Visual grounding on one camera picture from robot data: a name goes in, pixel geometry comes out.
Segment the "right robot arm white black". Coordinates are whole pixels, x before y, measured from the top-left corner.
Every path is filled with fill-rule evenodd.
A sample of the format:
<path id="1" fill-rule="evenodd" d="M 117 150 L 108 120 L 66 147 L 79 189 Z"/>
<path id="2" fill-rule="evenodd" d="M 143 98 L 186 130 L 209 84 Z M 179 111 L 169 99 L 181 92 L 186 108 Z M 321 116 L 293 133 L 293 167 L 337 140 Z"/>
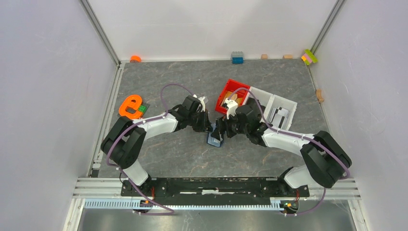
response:
<path id="1" fill-rule="evenodd" d="M 291 167 L 280 175 L 278 191 L 291 196 L 297 188 L 317 183 L 331 188 L 338 180 L 350 176 L 351 158 L 330 133 L 301 134 L 282 130 L 265 123 L 262 106 L 255 99 L 238 106 L 226 100 L 227 115 L 217 119 L 211 137 L 222 141 L 237 134 L 245 135 L 251 143 L 268 148 L 282 149 L 302 157 L 304 165 Z"/>

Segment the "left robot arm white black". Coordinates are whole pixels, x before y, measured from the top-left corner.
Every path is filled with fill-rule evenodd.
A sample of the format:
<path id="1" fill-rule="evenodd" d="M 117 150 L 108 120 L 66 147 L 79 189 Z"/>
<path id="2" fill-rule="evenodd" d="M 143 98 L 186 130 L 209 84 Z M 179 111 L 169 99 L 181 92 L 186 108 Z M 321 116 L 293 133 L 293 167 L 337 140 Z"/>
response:
<path id="1" fill-rule="evenodd" d="M 144 141 L 186 127 L 191 127 L 196 132 L 212 131 L 205 107 L 207 101 L 205 96 L 198 98 L 189 95 L 182 104 L 156 117 L 131 120 L 122 116 L 102 141 L 101 151 L 107 155 L 108 163 L 123 170 L 133 181 L 134 192 L 139 196 L 146 196 L 151 191 L 151 183 L 147 180 L 150 176 L 138 161 Z"/>

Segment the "navy blue card holder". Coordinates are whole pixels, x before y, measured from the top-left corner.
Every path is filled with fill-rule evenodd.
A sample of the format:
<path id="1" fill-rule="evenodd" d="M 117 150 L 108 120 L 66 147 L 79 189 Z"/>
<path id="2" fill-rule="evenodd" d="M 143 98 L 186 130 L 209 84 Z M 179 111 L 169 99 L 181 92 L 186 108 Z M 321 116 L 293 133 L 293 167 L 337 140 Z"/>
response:
<path id="1" fill-rule="evenodd" d="M 216 128 L 216 124 L 213 123 L 211 126 L 212 126 L 212 129 L 213 129 L 213 130 L 207 133 L 207 144 L 219 148 L 219 147 L 221 147 L 221 146 L 224 144 L 224 140 L 221 139 L 221 140 L 219 141 L 219 140 L 217 140 L 216 138 L 213 138 L 213 137 L 211 136 L 211 135 L 212 135 L 212 132 L 213 132 L 213 131 L 215 130 L 215 128 Z"/>

